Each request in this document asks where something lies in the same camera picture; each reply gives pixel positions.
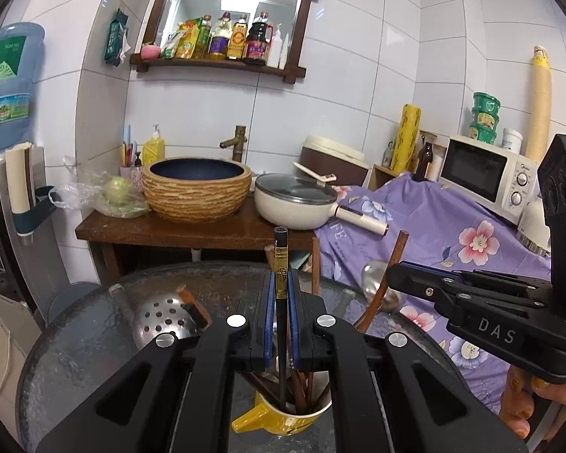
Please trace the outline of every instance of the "fingernail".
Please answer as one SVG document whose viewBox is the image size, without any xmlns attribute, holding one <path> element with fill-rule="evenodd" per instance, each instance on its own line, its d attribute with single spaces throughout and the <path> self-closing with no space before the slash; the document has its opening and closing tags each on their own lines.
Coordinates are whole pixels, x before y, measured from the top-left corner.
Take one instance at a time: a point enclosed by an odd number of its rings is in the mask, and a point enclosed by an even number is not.
<svg viewBox="0 0 566 453">
<path fill-rule="evenodd" d="M 535 388 L 545 389 L 545 388 L 547 388 L 550 384 L 547 383 L 547 382 L 544 381 L 544 380 L 541 380 L 540 378 L 533 378 L 533 379 L 532 379 L 532 385 L 533 385 Z"/>
</svg>

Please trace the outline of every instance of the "wooden mirror frame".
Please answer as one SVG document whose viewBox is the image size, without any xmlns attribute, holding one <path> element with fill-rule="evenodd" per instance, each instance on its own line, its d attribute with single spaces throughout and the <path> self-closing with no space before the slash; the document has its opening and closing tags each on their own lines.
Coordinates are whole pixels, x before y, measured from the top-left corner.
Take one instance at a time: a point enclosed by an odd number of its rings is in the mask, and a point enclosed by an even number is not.
<svg viewBox="0 0 566 453">
<path fill-rule="evenodd" d="M 293 37 L 289 54 L 287 57 L 287 64 L 284 70 L 278 68 L 269 68 L 264 65 L 249 65 L 241 60 L 193 60 L 193 59 L 163 59 L 157 58 L 154 60 L 143 60 L 140 54 L 133 54 L 130 59 L 131 65 L 136 65 L 136 71 L 143 73 L 148 71 L 149 66 L 205 66 L 209 68 L 227 68 L 251 71 L 255 73 L 264 73 L 267 75 L 276 75 L 283 77 L 285 83 L 296 83 L 297 78 L 306 77 L 306 68 L 300 66 L 300 54 L 302 53 L 302 44 L 304 41 L 304 34 L 306 32 L 306 24 L 308 23 L 308 13 L 310 12 L 310 4 L 312 0 L 300 0 L 300 8 L 296 16 L 296 25 L 293 30 Z M 166 0 L 155 0 L 149 15 L 149 21 L 146 24 L 145 35 L 142 38 L 143 43 L 155 42 L 157 37 L 157 27 L 163 14 Z"/>
</svg>

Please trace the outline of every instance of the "sink basin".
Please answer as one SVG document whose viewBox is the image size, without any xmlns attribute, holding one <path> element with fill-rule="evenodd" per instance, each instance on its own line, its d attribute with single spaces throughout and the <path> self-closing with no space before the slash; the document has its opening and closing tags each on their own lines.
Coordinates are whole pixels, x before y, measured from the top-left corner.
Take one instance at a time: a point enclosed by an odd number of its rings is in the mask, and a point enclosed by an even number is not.
<svg viewBox="0 0 566 453">
<path fill-rule="evenodd" d="M 216 222 L 239 209 L 252 171 L 242 163 L 177 157 L 143 167 L 142 183 L 151 209 L 177 223 Z"/>
</svg>

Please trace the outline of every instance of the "yellow soap bottle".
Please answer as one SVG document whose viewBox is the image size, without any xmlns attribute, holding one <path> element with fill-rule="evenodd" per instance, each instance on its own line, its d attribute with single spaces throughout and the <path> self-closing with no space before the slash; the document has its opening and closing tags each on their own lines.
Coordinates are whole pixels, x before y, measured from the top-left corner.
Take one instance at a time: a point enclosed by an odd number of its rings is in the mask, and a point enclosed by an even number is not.
<svg viewBox="0 0 566 453">
<path fill-rule="evenodd" d="M 159 134 L 159 125 L 153 124 L 153 136 L 142 147 L 142 164 L 148 165 L 157 160 L 163 160 L 166 153 L 165 141 Z"/>
</svg>

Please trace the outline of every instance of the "faucet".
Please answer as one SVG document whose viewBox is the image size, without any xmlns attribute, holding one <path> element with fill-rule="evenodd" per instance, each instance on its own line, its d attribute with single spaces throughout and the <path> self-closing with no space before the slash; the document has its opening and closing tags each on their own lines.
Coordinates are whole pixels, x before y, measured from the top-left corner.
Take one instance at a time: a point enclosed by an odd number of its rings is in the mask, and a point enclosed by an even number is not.
<svg viewBox="0 0 566 453">
<path fill-rule="evenodd" d="M 243 143 L 247 143 L 248 139 L 245 137 L 246 126 L 235 127 L 235 137 L 220 143 L 221 148 L 233 147 L 233 161 L 241 162 L 243 160 Z"/>
</svg>

